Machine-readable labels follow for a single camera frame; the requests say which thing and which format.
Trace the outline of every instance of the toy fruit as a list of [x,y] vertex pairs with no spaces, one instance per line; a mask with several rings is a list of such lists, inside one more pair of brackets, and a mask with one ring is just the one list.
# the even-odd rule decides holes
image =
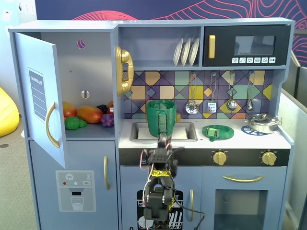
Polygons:
[[110,108],[108,108],[108,110],[107,110],[107,114],[114,114],[114,108],[113,107],[110,107]]
[[65,128],[68,130],[76,130],[78,128],[84,128],[87,123],[83,120],[78,119],[75,116],[70,116],[65,119]]
[[77,115],[87,123],[94,124],[100,122],[103,113],[96,107],[83,105],[77,110]]
[[63,102],[64,117],[76,116],[77,110],[72,103]]
[[65,128],[75,130],[79,128],[80,120],[75,116],[67,117],[65,120]]
[[105,104],[101,104],[99,106],[96,106],[96,108],[100,109],[101,112],[103,112],[104,114],[107,113],[107,106]]
[[114,126],[114,115],[113,114],[105,114],[101,118],[102,125],[104,127],[112,127]]
[[113,106],[113,101],[109,102],[109,104],[107,104],[107,107],[108,107],[108,108],[114,107],[114,106]]

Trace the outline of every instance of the pot lid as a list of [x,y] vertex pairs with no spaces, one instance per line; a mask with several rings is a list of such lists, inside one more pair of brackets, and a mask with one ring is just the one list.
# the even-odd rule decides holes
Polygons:
[[278,124],[278,118],[267,114],[256,114],[248,116],[248,121],[257,125],[273,126]]

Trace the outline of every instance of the shopping list sign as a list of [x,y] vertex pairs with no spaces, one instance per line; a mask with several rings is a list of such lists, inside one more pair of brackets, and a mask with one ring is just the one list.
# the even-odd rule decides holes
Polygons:
[[46,120],[47,106],[44,87],[44,75],[29,69],[34,113],[43,121]]

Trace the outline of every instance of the gold telephone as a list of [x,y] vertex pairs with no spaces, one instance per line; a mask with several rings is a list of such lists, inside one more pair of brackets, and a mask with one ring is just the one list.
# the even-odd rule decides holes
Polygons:
[[[123,63],[128,64],[128,80],[124,80]],[[134,67],[131,54],[119,46],[116,46],[116,78],[117,78],[117,96],[127,92],[132,85]]]

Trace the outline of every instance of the colorful tile backsplash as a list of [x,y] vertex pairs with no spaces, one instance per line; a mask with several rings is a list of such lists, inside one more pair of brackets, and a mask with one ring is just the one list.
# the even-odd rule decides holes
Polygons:
[[[211,71],[195,71],[195,77],[190,78],[189,71],[144,71],[135,72],[131,89],[124,93],[125,118],[145,118],[146,103],[152,100],[167,99],[177,104],[177,112],[181,118],[239,118],[246,113],[267,113],[269,110],[273,70],[255,71],[255,80],[251,78],[249,86],[253,86],[251,97],[254,109],[246,110],[248,100],[248,70],[236,70],[233,99],[237,102],[237,109],[229,111],[226,107],[229,101],[229,83],[233,83],[230,71],[216,71],[216,90],[213,99],[217,102],[217,112],[207,113],[208,102],[212,99],[210,89]],[[186,112],[186,103],[192,99],[191,89],[194,84],[194,100],[200,105],[199,112],[191,115]]]

